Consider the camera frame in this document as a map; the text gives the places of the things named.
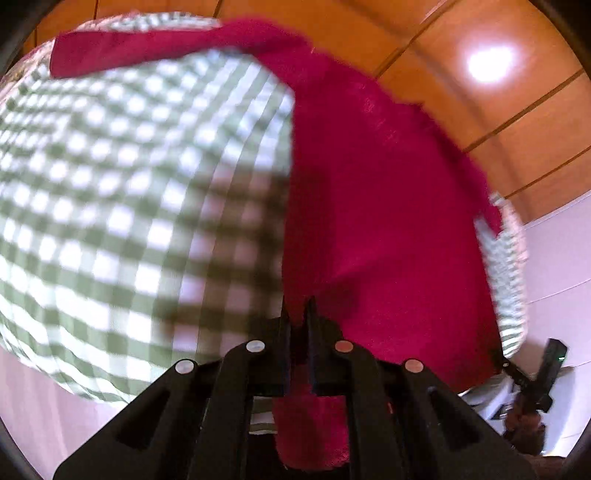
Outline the person's right hand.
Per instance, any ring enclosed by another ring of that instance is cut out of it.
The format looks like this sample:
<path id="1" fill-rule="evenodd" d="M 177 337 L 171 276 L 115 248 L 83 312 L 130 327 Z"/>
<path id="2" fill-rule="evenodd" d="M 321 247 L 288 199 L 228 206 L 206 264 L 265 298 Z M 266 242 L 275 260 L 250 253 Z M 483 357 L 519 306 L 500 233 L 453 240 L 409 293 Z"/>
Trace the person's right hand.
<path id="1" fill-rule="evenodd" d="M 544 449 L 546 425 L 540 413 L 518 394 L 504 420 L 503 437 L 520 453 L 538 456 Z"/>

